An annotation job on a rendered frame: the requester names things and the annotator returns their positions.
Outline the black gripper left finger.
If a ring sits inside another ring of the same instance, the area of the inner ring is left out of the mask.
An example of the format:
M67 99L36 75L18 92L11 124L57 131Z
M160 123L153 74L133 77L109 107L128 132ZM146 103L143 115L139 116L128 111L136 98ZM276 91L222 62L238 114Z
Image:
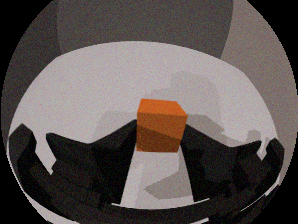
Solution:
M52 132L45 136L56 160L60 159L71 167L92 173L112 198L112 202L120 205L137 143L136 119L92 144L84 144Z

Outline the orange block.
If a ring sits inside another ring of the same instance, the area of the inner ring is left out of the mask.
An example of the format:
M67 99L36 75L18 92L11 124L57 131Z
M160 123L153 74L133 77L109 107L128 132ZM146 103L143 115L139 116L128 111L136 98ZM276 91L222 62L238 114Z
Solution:
M188 117L178 101L141 99L137 115L136 151L177 152Z

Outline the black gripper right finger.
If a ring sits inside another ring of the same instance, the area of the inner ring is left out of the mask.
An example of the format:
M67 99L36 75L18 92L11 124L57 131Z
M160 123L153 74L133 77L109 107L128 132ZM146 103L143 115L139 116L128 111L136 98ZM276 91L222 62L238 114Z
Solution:
M239 160L254 155L261 144L261 140L255 140L230 148L186 124L180 147L194 202L209 198L208 193L220 185Z

